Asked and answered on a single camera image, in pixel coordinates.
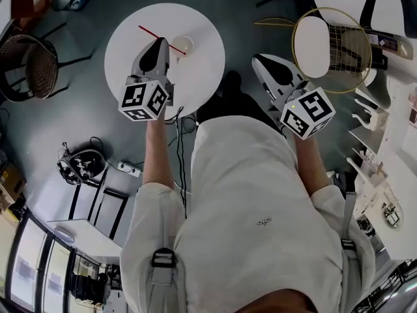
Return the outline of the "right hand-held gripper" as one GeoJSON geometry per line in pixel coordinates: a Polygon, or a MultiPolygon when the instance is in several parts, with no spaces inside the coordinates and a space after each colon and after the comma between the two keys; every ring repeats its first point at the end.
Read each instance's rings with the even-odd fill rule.
{"type": "Polygon", "coordinates": [[[252,67],[261,83],[270,89],[288,87],[283,95],[271,100],[269,114],[279,127],[287,127],[302,140],[322,130],[336,111],[322,88],[301,77],[290,61],[277,55],[257,53],[252,67]]]}

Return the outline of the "white and black shell chair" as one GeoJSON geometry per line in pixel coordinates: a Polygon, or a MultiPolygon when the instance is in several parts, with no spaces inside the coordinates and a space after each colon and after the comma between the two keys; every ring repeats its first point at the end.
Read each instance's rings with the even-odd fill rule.
{"type": "Polygon", "coordinates": [[[417,38],[417,0],[314,0],[326,22],[417,38]]]}

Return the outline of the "white shelf unit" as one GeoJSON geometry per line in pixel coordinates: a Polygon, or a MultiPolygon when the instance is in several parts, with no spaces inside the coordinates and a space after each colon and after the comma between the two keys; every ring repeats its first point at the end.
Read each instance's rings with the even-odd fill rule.
{"type": "MultiPolygon", "coordinates": [[[[384,130],[370,131],[361,124],[350,133],[366,147],[355,166],[357,201],[354,217],[365,216],[392,260],[417,259],[417,128],[409,123],[409,97],[417,91],[417,80],[387,75],[391,106],[384,130]],[[383,203],[394,203],[403,211],[399,230],[389,228],[382,217],[383,203]]],[[[358,95],[358,99],[378,108],[358,95]]]]}

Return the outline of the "large window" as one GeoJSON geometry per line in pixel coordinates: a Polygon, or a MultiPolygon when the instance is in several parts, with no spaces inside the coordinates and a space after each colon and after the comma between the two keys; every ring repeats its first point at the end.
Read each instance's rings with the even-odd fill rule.
{"type": "Polygon", "coordinates": [[[6,302],[22,313],[68,313],[73,250],[37,217],[19,223],[6,269],[6,302]]]}

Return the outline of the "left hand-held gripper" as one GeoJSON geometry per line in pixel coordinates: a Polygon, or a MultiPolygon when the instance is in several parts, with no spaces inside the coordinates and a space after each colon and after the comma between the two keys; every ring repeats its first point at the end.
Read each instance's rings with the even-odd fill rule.
{"type": "Polygon", "coordinates": [[[129,120],[157,120],[165,106],[173,105],[173,83],[140,76],[166,76],[169,62],[169,43],[164,37],[147,44],[136,56],[131,76],[119,86],[118,95],[118,110],[129,120]]]}

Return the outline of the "white cup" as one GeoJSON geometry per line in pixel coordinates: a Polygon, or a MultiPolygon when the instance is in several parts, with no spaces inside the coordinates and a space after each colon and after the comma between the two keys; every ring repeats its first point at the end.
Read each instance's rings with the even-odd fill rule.
{"type": "Polygon", "coordinates": [[[194,51],[194,42],[187,35],[176,36],[169,45],[171,51],[176,57],[177,62],[189,57],[194,51]]]}

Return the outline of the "person's right forearm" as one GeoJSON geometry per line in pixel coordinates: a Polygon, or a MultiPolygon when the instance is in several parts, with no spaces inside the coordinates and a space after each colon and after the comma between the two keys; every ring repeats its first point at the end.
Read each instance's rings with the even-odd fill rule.
{"type": "Polygon", "coordinates": [[[321,158],[317,141],[314,137],[302,140],[294,135],[296,156],[298,161],[298,174],[304,187],[312,196],[318,190],[328,186],[330,180],[321,158]]]}

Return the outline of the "black open equipment bag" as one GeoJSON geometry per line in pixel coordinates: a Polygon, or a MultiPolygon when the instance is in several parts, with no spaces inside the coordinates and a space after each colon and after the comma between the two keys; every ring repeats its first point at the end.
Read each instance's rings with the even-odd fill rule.
{"type": "Polygon", "coordinates": [[[94,179],[107,166],[104,143],[96,136],[72,151],[68,144],[63,142],[57,155],[57,171],[70,185],[81,185],[94,179]]]}

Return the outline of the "red straw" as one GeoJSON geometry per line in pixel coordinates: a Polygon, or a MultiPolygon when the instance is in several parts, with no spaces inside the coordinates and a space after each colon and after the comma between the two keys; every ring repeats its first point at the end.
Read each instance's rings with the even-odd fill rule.
{"type": "MultiPolygon", "coordinates": [[[[143,26],[141,26],[141,25],[139,25],[138,27],[139,27],[141,30],[145,31],[146,33],[150,34],[151,36],[153,36],[153,37],[155,37],[155,38],[160,38],[158,35],[154,34],[152,31],[148,30],[147,28],[145,28],[145,27],[143,27],[143,26]]],[[[186,55],[186,52],[184,52],[184,51],[182,51],[182,50],[180,50],[180,49],[178,49],[178,48],[174,47],[173,45],[171,45],[171,44],[169,44],[169,43],[168,43],[168,45],[169,45],[169,47],[170,47],[171,49],[174,49],[175,51],[177,51],[177,52],[181,53],[182,55],[186,55]]]]}

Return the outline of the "grey plastic chair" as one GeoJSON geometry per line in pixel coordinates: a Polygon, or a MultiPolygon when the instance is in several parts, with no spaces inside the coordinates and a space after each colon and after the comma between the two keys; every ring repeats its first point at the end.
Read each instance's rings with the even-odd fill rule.
{"type": "Polygon", "coordinates": [[[384,110],[387,110],[391,106],[385,70],[372,68],[365,78],[364,83],[359,88],[356,88],[355,93],[384,110]]]}

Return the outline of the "person's black trousers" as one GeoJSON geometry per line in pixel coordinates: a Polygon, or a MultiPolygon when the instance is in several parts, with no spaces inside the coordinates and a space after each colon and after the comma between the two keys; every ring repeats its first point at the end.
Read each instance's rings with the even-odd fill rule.
{"type": "Polygon", "coordinates": [[[196,113],[199,124],[210,119],[227,116],[246,116],[261,121],[282,134],[276,123],[248,94],[241,91],[242,78],[237,71],[229,71],[216,92],[196,113]]]}

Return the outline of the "person's white shirt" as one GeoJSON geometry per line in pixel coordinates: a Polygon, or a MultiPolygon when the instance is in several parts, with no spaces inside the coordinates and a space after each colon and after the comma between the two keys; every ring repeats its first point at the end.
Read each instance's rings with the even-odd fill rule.
{"type": "Polygon", "coordinates": [[[296,150],[245,116],[200,124],[192,200],[142,184],[121,252],[135,313],[235,313],[273,291],[306,295],[317,313],[352,313],[375,253],[331,183],[312,196],[296,150]]]}

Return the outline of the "cardboard box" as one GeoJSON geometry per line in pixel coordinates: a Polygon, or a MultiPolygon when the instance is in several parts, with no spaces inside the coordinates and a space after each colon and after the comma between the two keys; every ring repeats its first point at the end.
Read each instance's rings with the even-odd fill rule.
{"type": "Polygon", "coordinates": [[[25,212],[24,176],[11,162],[0,170],[0,215],[11,223],[20,222],[25,212]]]}

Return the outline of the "white desk with black frame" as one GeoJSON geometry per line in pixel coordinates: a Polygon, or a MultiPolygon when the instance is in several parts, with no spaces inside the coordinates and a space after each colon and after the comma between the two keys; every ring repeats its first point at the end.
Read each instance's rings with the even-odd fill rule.
{"type": "Polygon", "coordinates": [[[121,245],[115,240],[117,230],[128,204],[129,197],[105,186],[106,172],[98,181],[92,180],[75,189],[66,219],[51,220],[47,225],[53,230],[57,226],[68,229],[75,235],[70,245],[100,263],[117,264],[121,245]],[[94,190],[91,203],[81,218],[76,217],[76,207],[83,188],[94,190]]]}

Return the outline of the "white power strip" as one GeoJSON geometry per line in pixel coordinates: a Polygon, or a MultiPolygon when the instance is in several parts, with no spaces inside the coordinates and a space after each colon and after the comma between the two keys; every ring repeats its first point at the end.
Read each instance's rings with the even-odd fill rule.
{"type": "Polygon", "coordinates": [[[139,177],[142,174],[141,169],[129,161],[120,161],[117,165],[117,169],[134,177],[139,177]]]}

